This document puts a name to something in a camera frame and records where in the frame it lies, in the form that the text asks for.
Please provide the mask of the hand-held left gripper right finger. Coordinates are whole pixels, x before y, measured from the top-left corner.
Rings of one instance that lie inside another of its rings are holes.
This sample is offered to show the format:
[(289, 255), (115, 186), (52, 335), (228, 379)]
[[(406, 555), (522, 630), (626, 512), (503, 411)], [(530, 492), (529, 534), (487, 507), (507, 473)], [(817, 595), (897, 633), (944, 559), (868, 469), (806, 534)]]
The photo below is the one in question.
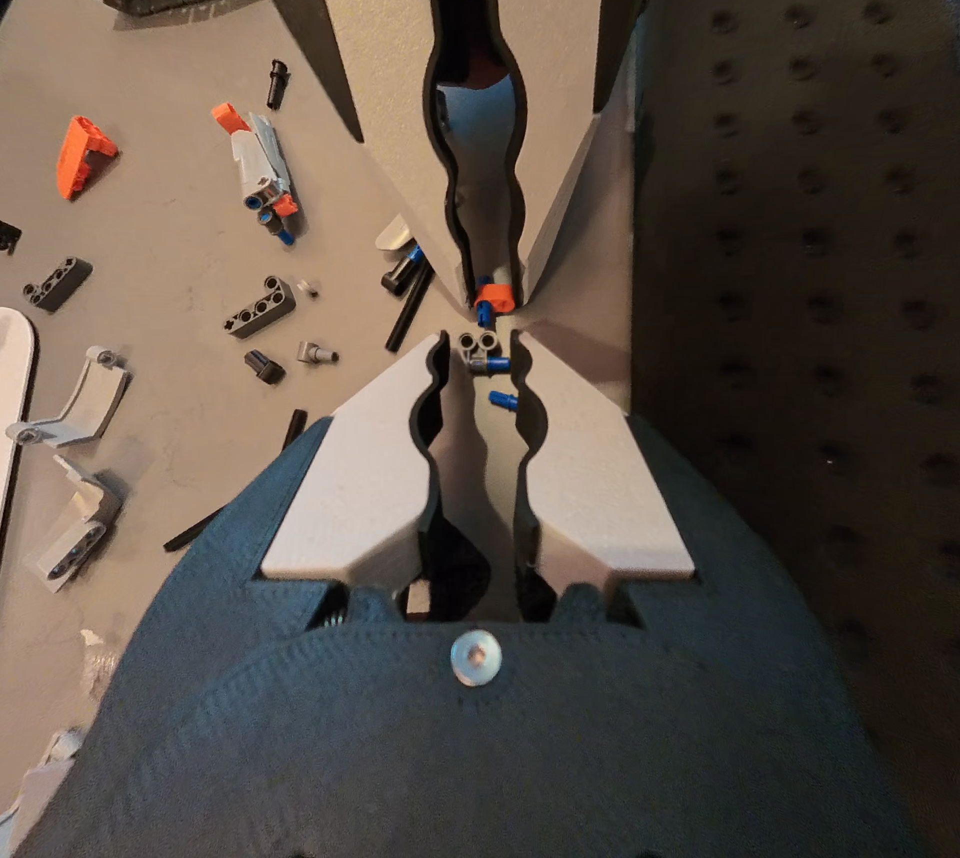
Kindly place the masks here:
[(685, 581), (694, 562), (625, 411), (534, 336), (510, 335), (515, 427), (527, 446), (516, 568), (546, 585)]

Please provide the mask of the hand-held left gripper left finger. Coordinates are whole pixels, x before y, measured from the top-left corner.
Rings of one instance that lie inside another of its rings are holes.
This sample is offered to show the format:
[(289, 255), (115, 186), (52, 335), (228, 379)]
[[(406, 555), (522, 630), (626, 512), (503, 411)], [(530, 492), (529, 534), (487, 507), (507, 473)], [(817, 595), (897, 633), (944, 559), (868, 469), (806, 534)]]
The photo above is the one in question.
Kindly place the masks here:
[(436, 332), (337, 408), (261, 561), (272, 580), (409, 585), (438, 512), (450, 335)]

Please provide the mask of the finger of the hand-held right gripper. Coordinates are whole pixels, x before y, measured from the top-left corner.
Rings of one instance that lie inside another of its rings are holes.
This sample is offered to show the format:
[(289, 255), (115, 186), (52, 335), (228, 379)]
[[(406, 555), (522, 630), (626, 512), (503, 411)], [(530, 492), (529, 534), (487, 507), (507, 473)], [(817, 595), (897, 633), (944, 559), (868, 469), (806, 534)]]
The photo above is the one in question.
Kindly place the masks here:
[(496, 0), (517, 100), (509, 177), (521, 221), (510, 248), (517, 296), (531, 300), (599, 124), (594, 84), (602, 0)]
[(458, 216), (458, 167), (435, 102), (439, 0), (325, 0), (362, 143), (389, 180), (440, 282), (474, 298), (471, 247)]

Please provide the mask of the orange connector piece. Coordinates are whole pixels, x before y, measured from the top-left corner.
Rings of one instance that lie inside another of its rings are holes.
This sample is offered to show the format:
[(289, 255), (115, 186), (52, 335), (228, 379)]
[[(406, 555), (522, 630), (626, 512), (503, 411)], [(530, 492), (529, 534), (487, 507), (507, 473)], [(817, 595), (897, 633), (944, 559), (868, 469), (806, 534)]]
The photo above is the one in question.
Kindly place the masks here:
[(490, 303), (493, 316), (509, 315), (515, 311), (517, 301), (514, 289), (509, 283), (499, 283), (488, 276), (477, 279), (474, 309), (478, 301), (486, 300)]

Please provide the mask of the grey white orange assembly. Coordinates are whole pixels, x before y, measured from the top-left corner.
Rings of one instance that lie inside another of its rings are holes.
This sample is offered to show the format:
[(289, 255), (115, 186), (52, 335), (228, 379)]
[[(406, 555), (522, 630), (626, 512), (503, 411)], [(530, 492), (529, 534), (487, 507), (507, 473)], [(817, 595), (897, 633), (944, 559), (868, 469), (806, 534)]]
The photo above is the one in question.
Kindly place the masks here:
[(214, 106), (211, 116), (230, 137), (242, 205), (283, 247), (294, 247), (286, 221), (298, 214), (299, 204), (272, 122), (257, 113), (244, 115), (229, 102)]

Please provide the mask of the short black axle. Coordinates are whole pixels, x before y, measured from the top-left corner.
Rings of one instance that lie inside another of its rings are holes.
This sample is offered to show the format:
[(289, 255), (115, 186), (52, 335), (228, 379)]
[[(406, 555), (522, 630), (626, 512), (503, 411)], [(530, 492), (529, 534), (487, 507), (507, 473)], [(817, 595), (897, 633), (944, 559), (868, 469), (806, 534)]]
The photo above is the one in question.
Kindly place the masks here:
[(204, 516), (195, 524), (185, 528), (183, 531), (169, 539), (163, 544), (163, 551), (167, 554), (179, 552), (189, 546), (198, 536), (210, 526), (210, 524), (221, 515), (224, 507), (216, 508), (209, 515)]

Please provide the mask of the long black axle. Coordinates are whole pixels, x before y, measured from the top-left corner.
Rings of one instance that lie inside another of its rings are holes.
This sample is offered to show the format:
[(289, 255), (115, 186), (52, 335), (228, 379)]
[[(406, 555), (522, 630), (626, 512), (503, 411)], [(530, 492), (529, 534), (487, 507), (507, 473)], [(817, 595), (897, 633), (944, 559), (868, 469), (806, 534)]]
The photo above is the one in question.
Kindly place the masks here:
[(390, 354), (397, 354), (400, 351), (433, 278), (434, 269), (429, 260), (426, 257), (420, 257), (415, 263), (412, 283), (406, 289), (403, 306), (385, 344)]

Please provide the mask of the dark grey angled beam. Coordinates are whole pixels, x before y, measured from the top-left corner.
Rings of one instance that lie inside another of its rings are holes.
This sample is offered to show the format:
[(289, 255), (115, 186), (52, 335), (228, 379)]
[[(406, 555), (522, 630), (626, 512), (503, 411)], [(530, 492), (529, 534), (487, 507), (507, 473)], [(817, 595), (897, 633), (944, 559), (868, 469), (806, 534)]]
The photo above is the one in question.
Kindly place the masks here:
[(226, 334), (240, 340), (248, 339), (296, 309), (296, 299), (287, 282), (271, 275), (264, 280), (263, 287), (266, 293), (222, 323)]

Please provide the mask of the black connector with blue pin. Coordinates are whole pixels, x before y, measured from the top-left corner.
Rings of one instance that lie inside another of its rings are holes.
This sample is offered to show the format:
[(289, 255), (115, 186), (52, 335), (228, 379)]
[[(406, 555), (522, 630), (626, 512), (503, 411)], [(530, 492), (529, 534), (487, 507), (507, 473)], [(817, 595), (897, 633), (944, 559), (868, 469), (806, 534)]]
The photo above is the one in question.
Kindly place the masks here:
[(406, 250), (396, 265), (381, 277), (381, 286), (392, 296), (400, 297), (408, 290), (418, 274), (425, 255), (418, 244)]

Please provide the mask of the orange wedge panel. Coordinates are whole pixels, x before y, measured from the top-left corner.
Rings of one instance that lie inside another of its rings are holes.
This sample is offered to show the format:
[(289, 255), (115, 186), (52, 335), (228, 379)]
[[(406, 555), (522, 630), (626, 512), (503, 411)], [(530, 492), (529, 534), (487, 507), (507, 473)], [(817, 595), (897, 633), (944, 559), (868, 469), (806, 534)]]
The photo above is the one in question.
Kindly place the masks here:
[(91, 173), (90, 155), (114, 158), (118, 145), (89, 118), (76, 115), (69, 120), (55, 163), (55, 186), (59, 195), (71, 201), (82, 192)]

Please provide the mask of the grey curved panel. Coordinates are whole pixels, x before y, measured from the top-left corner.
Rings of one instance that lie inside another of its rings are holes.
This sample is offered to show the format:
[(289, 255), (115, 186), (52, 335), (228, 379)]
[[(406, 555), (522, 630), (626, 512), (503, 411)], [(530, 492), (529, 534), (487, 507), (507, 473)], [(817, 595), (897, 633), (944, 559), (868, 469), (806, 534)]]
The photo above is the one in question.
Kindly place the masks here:
[(78, 382), (59, 416), (12, 423), (6, 427), (5, 435), (20, 446), (45, 444), (54, 449), (99, 440), (130, 379), (131, 373), (121, 365), (116, 352), (91, 346)]

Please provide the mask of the grey angular panel piece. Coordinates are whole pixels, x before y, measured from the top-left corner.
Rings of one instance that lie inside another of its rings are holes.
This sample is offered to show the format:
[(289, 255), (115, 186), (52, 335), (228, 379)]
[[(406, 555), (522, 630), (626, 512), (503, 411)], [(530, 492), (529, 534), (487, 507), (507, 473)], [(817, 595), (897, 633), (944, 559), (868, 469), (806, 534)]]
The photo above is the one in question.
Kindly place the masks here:
[(54, 461), (72, 492), (39, 540), (25, 553), (24, 564), (43, 588), (57, 594), (83, 569), (114, 528), (125, 502), (123, 486), (103, 472), (90, 472), (66, 456)]

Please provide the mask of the white book stand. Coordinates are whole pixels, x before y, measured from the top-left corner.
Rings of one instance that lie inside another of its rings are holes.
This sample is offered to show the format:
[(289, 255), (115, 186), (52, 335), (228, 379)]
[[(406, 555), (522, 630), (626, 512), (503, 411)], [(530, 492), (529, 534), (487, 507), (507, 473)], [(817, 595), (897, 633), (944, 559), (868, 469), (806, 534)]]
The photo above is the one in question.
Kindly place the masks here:
[(20, 446), (6, 435), (26, 416), (38, 360), (34, 325), (18, 310), (1, 308), (1, 550), (18, 481)]

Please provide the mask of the dark grey three-hole beam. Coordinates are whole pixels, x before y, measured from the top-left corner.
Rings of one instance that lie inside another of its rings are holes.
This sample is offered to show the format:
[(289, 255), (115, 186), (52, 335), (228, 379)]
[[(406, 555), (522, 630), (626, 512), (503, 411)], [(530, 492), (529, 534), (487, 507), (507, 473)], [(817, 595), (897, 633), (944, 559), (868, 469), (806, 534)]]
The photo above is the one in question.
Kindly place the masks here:
[(31, 307), (53, 314), (75, 294), (92, 272), (93, 265), (90, 262), (68, 256), (42, 282), (24, 285), (23, 298)]

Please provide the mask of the clear plastic bag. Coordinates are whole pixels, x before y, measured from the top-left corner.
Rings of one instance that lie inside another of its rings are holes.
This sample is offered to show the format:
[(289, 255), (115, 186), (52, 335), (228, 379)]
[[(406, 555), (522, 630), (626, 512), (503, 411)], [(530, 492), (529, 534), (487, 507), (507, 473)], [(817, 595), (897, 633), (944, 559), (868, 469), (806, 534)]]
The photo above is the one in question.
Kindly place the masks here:
[[(99, 710), (119, 660), (119, 653), (105, 637), (82, 628), (83, 661), (80, 690), (94, 712)], [(14, 856), (28, 832), (71, 770), (87, 735), (89, 724), (73, 724), (54, 732), (39, 762), (28, 769), (17, 796), (1, 816), (1, 856)]]

